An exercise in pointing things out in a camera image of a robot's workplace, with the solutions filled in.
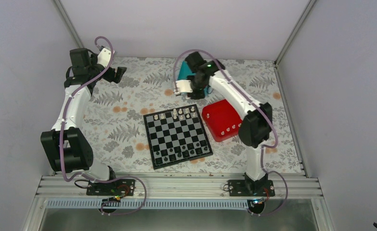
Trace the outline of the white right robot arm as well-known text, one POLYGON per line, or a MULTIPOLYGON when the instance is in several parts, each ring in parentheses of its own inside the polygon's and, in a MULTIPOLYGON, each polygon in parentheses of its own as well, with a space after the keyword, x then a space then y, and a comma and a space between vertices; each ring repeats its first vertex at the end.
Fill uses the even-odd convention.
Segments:
POLYGON ((273 132, 272 106, 254 99, 231 77, 222 62, 215 58, 207 62, 202 53, 203 50, 189 50, 184 60, 192 72, 188 77, 191 82, 188 97, 203 99, 205 88, 211 87, 236 110, 242 120, 238 135, 247 147, 245 190, 249 195, 256 196, 262 192, 263 183, 268 179, 257 148, 273 132))

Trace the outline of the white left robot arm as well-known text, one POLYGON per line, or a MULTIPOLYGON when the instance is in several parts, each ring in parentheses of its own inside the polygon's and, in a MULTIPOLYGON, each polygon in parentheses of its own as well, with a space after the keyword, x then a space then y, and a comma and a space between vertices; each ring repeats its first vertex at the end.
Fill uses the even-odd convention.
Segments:
POLYGON ((70 51, 72 65, 65 77, 64 104, 52 129, 40 137, 53 171, 100 181, 99 189, 107 195, 117 191, 118 181, 113 178, 111 167, 94 159, 92 147, 80 128, 96 83, 101 79, 119 83, 127 70, 110 67, 115 53, 104 46, 98 54, 86 48, 70 51))

